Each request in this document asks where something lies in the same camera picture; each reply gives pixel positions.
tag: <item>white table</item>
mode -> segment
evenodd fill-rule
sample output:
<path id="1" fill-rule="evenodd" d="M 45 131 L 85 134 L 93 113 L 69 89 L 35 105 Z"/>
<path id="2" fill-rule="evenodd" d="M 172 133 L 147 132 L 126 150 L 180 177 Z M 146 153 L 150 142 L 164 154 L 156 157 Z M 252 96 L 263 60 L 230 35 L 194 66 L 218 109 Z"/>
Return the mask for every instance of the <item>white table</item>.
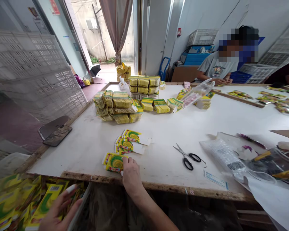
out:
<path id="1" fill-rule="evenodd" d="M 160 90 L 159 98 L 176 97 L 182 85 L 166 85 Z M 288 93 L 267 90 L 255 86 L 215 87 L 226 93 L 240 90 L 253 97 L 260 91 L 274 94 Z M 107 90 L 118 91 L 117 84 L 111 84 Z M 268 148 L 279 141 L 289 138 L 269 132 L 269 130 L 289 129 L 289 116 L 278 112 L 273 104 L 258 108 L 230 98 L 215 94 L 208 110 L 200 110 L 192 105 L 174 114 L 156 114 L 144 112 L 141 120 L 132 124 L 116 124 L 115 121 L 103 122 L 96 115 L 91 104 L 71 125 L 72 132 L 56 148 L 48 148 L 35 162 L 29 173 L 70 177 L 97 182 L 117 183 L 121 176 L 108 172 L 101 164 L 107 152 L 114 151 L 115 139 L 124 129 L 131 129 L 151 135 L 155 139 L 143 155 L 132 153 L 140 165 L 141 178 L 148 189 L 165 190 L 230 200 L 248 200 L 251 194 L 224 169 L 206 154 L 199 141 L 210 140 L 217 132 L 235 135 L 243 133 L 264 143 Z M 186 169 L 182 155 L 172 146 L 178 143 L 186 153 L 195 153 L 204 160 L 196 163 L 191 160 L 194 170 Z M 203 170 L 225 180 L 229 191 L 203 176 Z"/>

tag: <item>yellow bag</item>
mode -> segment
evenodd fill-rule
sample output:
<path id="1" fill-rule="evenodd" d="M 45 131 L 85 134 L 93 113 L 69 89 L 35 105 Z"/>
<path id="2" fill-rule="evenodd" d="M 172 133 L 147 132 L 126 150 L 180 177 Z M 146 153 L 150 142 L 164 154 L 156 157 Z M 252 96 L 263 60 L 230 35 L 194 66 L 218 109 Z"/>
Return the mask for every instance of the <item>yellow bag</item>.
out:
<path id="1" fill-rule="evenodd" d="M 117 81 L 120 82 L 119 77 L 124 79 L 125 82 L 128 82 L 128 78 L 131 76 L 131 67 L 126 66 L 123 62 L 122 65 L 116 67 L 117 69 Z"/>
<path id="2" fill-rule="evenodd" d="M 83 83 L 85 84 L 85 86 L 91 85 L 90 81 L 88 79 L 85 79 L 85 77 L 83 77 Z"/>

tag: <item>gray t-shirt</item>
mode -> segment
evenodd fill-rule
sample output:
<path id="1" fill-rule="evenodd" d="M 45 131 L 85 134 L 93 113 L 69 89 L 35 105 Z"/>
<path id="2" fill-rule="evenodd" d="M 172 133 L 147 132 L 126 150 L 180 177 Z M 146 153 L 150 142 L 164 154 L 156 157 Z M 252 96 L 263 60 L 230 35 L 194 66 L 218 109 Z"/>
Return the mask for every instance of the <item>gray t-shirt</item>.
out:
<path id="1" fill-rule="evenodd" d="M 209 78 L 223 79 L 228 73 L 237 71 L 237 62 L 219 62 L 219 51 L 210 54 L 198 68 Z"/>

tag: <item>black scissors handle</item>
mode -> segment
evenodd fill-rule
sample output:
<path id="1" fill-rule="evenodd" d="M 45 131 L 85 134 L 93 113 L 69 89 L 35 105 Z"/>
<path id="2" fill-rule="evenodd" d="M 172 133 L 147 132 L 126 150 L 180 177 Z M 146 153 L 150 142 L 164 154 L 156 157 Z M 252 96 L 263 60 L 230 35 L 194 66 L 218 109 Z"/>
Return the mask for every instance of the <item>black scissors handle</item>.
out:
<path id="1" fill-rule="evenodd" d="M 200 159 L 200 157 L 199 157 L 199 156 L 197 156 L 196 154 L 193 154 L 193 153 L 189 153 L 188 155 L 189 155 L 189 157 L 190 157 L 191 159 L 193 159 L 194 161 L 196 161 L 196 162 L 198 162 L 198 163 L 200 163 L 200 162 L 201 162 L 201 159 Z"/>
<path id="2" fill-rule="evenodd" d="M 183 164 L 185 165 L 185 167 L 186 167 L 188 170 L 191 170 L 191 171 L 194 170 L 194 167 L 192 166 L 192 163 L 189 162 L 186 157 L 183 158 Z"/>

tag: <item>person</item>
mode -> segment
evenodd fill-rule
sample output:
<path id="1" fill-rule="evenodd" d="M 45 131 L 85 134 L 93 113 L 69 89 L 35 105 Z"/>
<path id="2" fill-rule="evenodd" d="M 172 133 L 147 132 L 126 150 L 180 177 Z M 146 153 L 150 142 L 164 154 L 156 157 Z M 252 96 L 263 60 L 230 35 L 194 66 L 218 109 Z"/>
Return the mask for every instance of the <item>person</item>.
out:
<path id="1" fill-rule="evenodd" d="M 170 218 L 161 210 L 154 202 L 150 195 L 142 185 L 140 178 L 139 165 L 131 157 L 122 157 L 123 160 L 123 186 L 135 205 L 146 217 L 153 230 L 157 231 L 179 231 Z M 41 221 L 38 231 L 66 231 L 71 220 L 75 216 L 82 199 L 76 201 L 63 221 L 58 219 L 60 211 L 64 209 L 71 200 L 71 196 L 75 193 L 76 188 L 69 193 L 66 189 L 54 201 L 48 214 Z"/>
<path id="2" fill-rule="evenodd" d="M 265 81 L 265 83 L 267 84 L 273 84 L 276 82 L 289 84 L 289 64 L 283 66 L 282 68 L 274 72 Z"/>
<path id="3" fill-rule="evenodd" d="M 231 84 L 233 80 L 230 75 L 237 71 L 238 62 L 254 61 L 257 51 L 254 44 L 258 43 L 259 39 L 257 31 L 253 27 L 241 26 L 231 34 L 231 39 L 220 40 L 219 51 L 210 54 L 202 62 L 195 81 L 202 82 L 212 78 L 215 85 Z"/>

